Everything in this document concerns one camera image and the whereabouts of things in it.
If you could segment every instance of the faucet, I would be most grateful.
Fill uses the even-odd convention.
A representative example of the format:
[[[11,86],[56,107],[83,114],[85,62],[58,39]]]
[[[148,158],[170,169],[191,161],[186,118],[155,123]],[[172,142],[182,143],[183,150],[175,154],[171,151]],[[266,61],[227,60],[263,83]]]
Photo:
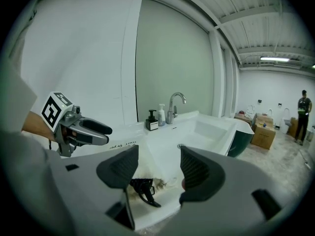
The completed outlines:
[[[186,98],[181,92],[176,92],[176,93],[172,94],[171,99],[169,100],[169,109],[167,111],[167,118],[166,118],[167,124],[172,124],[173,118],[176,118],[178,115],[176,106],[174,106],[174,111],[173,111],[173,99],[176,95],[181,97],[181,99],[183,100],[183,104],[186,104]]]

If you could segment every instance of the white sink basin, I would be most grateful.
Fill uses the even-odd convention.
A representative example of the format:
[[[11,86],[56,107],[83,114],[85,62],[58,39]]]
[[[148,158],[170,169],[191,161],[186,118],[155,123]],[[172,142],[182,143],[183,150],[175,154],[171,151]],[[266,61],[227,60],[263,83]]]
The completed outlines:
[[[154,199],[161,205],[156,208],[142,200],[130,200],[136,230],[151,226],[179,210],[179,197],[184,192],[181,182],[184,175],[180,169],[179,144],[227,155],[236,132],[236,123],[228,119],[202,115],[199,111],[178,115],[173,124],[148,131],[143,122],[113,128],[110,142],[104,146],[83,146],[73,156],[94,154],[107,150],[139,145],[139,158],[154,165],[152,174],[170,183],[171,187],[158,190]],[[139,159],[139,166],[144,160]]]

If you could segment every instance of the black soap dispenser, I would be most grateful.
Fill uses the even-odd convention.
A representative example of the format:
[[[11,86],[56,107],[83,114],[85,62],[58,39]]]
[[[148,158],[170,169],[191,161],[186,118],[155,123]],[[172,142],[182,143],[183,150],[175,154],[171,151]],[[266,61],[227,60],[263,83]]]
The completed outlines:
[[[158,120],[156,117],[153,115],[153,112],[156,110],[149,110],[150,116],[148,119],[146,119],[146,127],[148,130],[152,131],[155,129],[158,129]]]

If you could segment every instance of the ceiling light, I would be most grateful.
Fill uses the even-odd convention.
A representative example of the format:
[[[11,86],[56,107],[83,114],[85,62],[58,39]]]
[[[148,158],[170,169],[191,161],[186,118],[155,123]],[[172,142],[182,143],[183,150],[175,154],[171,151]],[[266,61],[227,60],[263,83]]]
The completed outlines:
[[[288,58],[280,58],[280,57],[260,57],[260,60],[288,62],[290,59],[288,59]]]

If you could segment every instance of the drain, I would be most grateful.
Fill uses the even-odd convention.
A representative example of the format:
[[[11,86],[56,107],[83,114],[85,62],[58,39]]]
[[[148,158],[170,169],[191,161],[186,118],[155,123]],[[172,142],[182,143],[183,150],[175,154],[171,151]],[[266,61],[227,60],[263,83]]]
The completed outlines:
[[[182,146],[185,146],[184,144],[178,144],[177,148],[181,149]]]

